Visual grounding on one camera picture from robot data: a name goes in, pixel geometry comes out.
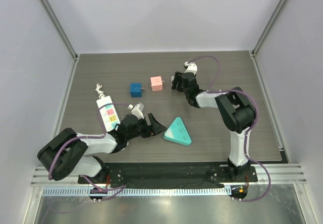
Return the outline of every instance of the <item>pink block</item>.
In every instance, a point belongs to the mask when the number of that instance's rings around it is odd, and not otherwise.
[[[151,77],[150,81],[153,91],[163,90],[163,82],[161,76]]]

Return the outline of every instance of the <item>floor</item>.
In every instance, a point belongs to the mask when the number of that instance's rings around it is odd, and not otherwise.
[[[249,186],[247,199],[266,186]],[[239,203],[228,196],[120,197],[101,204],[84,197],[42,197],[36,224],[305,224],[293,185],[272,185],[261,201]]]
[[[213,89],[241,87],[259,106],[259,122],[251,132],[250,156],[257,160],[281,160],[268,112],[266,110],[257,75],[247,51],[228,52],[158,52],[82,54],[78,62],[61,130],[67,127],[83,134],[100,134],[102,129],[96,117],[98,95],[96,84],[103,85],[105,95],[114,102],[145,106],[144,115],[153,113],[168,127],[181,117],[192,139],[183,146],[163,139],[163,134],[147,139],[136,138],[129,146],[115,154],[100,154],[107,162],[177,162],[225,161],[230,153],[230,133],[220,113],[214,108],[193,108],[183,93],[171,90],[171,76],[184,71],[183,63],[201,55],[215,56],[220,64],[220,76]],[[211,59],[197,61],[197,82],[206,89],[217,67]],[[152,92],[150,77],[162,76],[163,91]],[[139,82],[145,87],[142,98],[131,98],[130,83]],[[130,111],[116,106],[120,119]]]

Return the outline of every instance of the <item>wall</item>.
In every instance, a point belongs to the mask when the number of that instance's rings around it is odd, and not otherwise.
[[[289,0],[258,54],[291,161],[323,213],[323,0]]]
[[[0,223],[22,223],[72,66],[38,0],[0,0]]]
[[[49,0],[78,53],[249,50],[279,0]]]

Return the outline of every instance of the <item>gray wooden tabletop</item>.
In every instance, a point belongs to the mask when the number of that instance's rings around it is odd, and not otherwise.
[[[61,125],[83,134],[99,134],[97,120],[96,84],[103,85],[105,95],[114,102],[144,104],[144,114],[153,113],[166,127],[181,117],[192,139],[190,146],[166,141],[163,134],[147,139],[136,138],[129,146],[115,154],[99,154],[108,162],[177,162],[225,161],[230,153],[230,132],[215,108],[194,108],[183,93],[171,90],[171,76],[184,71],[183,63],[201,55],[215,56],[220,64],[220,76],[214,90],[239,86],[250,94],[259,106],[259,122],[250,135],[250,156],[257,160],[281,160],[274,132],[264,104],[252,60],[247,51],[228,52],[158,52],[82,54],[73,79]],[[197,82],[206,89],[216,73],[212,59],[200,59]],[[150,77],[165,80],[162,91],[153,92]],[[139,82],[145,87],[142,98],[131,98],[130,84]],[[120,119],[130,111],[116,106]]]

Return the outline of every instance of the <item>teal triangular block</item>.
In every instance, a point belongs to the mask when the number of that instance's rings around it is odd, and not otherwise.
[[[190,136],[184,126],[184,123],[180,117],[177,117],[171,126],[164,134],[164,139],[176,142],[185,146],[189,146],[192,143]]]

